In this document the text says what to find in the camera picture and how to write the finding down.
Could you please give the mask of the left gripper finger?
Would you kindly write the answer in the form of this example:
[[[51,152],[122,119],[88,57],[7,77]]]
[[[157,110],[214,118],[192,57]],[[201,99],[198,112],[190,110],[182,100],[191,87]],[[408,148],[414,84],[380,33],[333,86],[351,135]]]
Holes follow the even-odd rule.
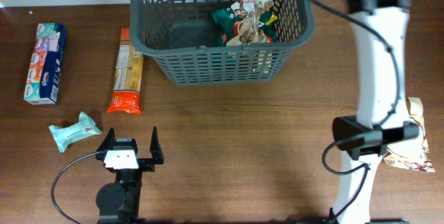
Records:
[[[153,128],[152,136],[151,136],[151,143],[150,143],[150,153],[152,155],[152,158],[163,158],[163,152],[160,146],[160,142],[158,139],[157,134],[157,128]]]
[[[97,151],[110,150],[110,145],[112,144],[113,141],[114,141],[114,128],[110,128],[105,139],[97,148]]]

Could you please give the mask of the green Nescafe bag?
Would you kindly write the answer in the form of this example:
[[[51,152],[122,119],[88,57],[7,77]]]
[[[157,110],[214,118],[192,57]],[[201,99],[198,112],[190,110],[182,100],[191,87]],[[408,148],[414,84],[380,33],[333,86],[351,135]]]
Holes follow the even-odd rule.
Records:
[[[210,19],[215,29],[213,45],[217,47],[247,44],[241,41],[241,35],[254,29],[253,18],[241,15],[240,9],[219,8],[210,14]],[[276,15],[269,11],[262,13],[252,42],[278,42],[278,23]]]

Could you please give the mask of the beige Pantree snack bag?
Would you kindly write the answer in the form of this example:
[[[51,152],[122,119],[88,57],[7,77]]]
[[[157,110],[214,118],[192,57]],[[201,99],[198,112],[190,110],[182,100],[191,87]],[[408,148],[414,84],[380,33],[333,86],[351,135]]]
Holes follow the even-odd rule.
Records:
[[[424,108],[416,97],[407,98],[409,120],[419,126],[419,135],[412,140],[392,144],[383,157],[385,164],[399,169],[434,173],[425,130]]]

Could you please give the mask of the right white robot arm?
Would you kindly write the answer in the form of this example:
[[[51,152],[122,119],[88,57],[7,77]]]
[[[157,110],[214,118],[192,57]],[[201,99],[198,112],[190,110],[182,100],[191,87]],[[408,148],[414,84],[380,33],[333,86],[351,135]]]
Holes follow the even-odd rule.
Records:
[[[405,95],[404,44],[410,0],[346,0],[358,55],[359,101],[353,116],[334,119],[341,150],[339,194],[328,223],[369,223],[376,170],[388,147],[419,135],[409,120]]]

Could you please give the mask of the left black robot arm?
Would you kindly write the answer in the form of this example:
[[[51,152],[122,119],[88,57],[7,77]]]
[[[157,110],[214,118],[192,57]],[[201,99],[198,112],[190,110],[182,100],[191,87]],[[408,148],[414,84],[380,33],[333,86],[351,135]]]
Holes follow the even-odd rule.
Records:
[[[153,129],[149,158],[138,158],[138,147],[133,138],[116,139],[114,129],[97,149],[96,159],[109,172],[115,174],[115,181],[102,186],[96,195],[99,209],[99,223],[146,223],[139,217],[139,201],[144,173],[154,172],[157,165],[164,163],[157,128]]]

